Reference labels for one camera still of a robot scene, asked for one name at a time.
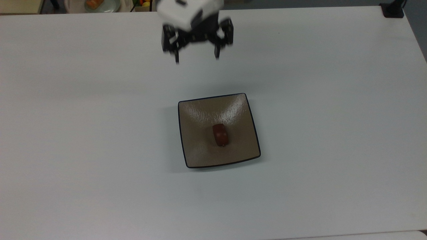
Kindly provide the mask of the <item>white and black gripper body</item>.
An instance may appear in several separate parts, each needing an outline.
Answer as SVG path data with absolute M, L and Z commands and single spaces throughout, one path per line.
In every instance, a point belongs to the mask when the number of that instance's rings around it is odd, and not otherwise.
M 189 43 L 205 42 L 218 22 L 223 0 L 162 0 L 157 13 L 164 23 L 189 33 Z

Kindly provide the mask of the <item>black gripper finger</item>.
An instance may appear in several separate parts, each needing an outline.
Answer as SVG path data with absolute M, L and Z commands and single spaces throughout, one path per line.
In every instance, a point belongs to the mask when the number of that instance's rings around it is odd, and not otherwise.
M 215 58 L 220 58 L 220 51 L 234 42 L 234 26 L 231 18 L 226 18 L 216 25 L 207 34 L 207 40 L 215 46 Z
M 180 50 L 189 44 L 188 36 L 188 32 L 174 28 L 172 25 L 162 26 L 162 50 L 174 56 L 176 64 L 179 64 Z

